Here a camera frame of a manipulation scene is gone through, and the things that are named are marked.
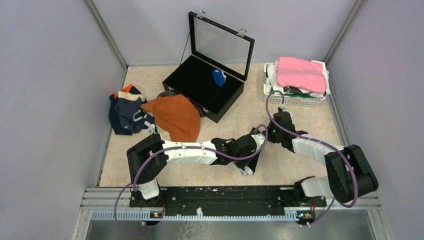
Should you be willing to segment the navy underwear orange waistband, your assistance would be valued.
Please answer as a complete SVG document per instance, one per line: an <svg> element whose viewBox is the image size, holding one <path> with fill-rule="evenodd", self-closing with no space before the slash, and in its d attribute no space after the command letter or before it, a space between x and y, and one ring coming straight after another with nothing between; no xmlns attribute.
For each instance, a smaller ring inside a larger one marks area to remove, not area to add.
<svg viewBox="0 0 424 240"><path fill-rule="evenodd" d="M136 103L140 92L133 84L122 88L109 96L108 119L116 135L131 136L136 132L134 114L139 110Z"/></svg>

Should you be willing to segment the dark blue underwear cream waistband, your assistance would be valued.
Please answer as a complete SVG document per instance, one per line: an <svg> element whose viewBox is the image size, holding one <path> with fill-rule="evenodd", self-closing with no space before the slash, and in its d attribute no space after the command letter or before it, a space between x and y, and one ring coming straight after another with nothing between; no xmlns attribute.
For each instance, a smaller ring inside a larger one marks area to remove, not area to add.
<svg viewBox="0 0 424 240"><path fill-rule="evenodd" d="M119 91L115 111L121 126L132 134L139 132L156 134L157 126L152 113L144 111L141 106L147 103L143 94Z"/></svg>

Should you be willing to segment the orange underwear cream waistband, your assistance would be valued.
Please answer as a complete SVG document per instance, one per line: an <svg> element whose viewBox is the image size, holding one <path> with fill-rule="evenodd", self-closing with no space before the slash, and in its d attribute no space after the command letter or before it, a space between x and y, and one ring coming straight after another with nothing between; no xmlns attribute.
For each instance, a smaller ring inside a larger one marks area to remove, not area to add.
<svg viewBox="0 0 424 240"><path fill-rule="evenodd" d="M157 97L141 108L152 113L155 123L174 142L195 142L201 128L199 111L183 95Z"/></svg>

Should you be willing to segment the black display case glass lid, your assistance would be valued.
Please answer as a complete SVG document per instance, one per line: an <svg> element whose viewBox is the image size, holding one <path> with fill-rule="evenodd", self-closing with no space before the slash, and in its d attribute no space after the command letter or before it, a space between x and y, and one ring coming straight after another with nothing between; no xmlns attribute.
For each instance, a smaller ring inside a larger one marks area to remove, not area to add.
<svg viewBox="0 0 424 240"><path fill-rule="evenodd" d="M243 93L255 39L246 30L231 29L201 11L188 13L190 55L162 82L165 90L181 94L218 123ZM215 84L212 71L224 71L226 82Z"/></svg>

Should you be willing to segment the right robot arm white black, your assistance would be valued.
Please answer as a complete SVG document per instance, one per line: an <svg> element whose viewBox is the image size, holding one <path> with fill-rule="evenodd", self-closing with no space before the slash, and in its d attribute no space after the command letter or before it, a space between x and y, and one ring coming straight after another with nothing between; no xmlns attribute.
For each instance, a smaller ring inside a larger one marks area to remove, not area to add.
<svg viewBox="0 0 424 240"><path fill-rule="evenodd" d="M294 183L293 200L297 205L307 206L314 197L335 198L346 204L378 189L379 182L358 145L332 145L306 131L297 131L291 112L281 107L273 114L267 129L269 142L281 144L326 168L324 177L309 176Z"/></svg>

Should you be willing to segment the olive grey underwear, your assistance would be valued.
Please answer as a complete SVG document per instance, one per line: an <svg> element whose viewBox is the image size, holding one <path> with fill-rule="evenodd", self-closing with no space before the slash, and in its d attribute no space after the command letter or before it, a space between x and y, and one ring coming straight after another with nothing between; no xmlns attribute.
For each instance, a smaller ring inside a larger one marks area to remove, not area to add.
<svg viewBox="0 0 424 240"><path fill-rule="evenodd" d="M166 91L159 93L157 97L163 98L163 97L174 97L174 96L177 96L177 94L175 92L173 92L172 90L166 90Z"/></svg>

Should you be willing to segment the royal blue underwear white trim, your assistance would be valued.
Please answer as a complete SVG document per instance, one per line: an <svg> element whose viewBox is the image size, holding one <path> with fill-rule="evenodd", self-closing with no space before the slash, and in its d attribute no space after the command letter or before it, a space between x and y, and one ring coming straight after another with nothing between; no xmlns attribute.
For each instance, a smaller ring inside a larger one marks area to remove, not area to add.
<svg viewBox="0 0 424 240"><path fill-rule="evenodd" d="M227 78L224 71L217 68L215 68L212 71L212 77L213 77L214 83L219 87L222 87L225 84L226 78Z"/></svg>

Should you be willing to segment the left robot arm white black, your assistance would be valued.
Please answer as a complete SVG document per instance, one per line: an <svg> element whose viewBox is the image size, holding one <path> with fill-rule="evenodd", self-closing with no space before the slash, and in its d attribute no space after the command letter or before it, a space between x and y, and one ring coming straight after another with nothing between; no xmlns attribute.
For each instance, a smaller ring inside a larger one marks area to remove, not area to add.
<svg viewBox="0 0 424 240"><path fill-rule="evenodd" d="M154 207L161 198L157 176L167 165L232 165L242 176L252 175L267 137L266 130L257 128L238 139L216 137L204 142L169 141L158 133L149 135L126 152L130 186L141 193L147 206Z"/></svg>

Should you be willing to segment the black underwear white trim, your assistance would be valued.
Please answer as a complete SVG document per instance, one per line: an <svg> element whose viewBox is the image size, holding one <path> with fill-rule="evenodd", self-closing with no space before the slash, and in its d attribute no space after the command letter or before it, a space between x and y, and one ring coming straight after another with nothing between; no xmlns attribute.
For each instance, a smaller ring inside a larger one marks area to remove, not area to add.
<svg viewBox="0 0 424 240"><path fill-rule="evenodd" d="M233 160L231 165L242 176L253 175L256 171L259 155L260 155L260 151L255 152L251 158L244 159L244 160Z"/></svg>

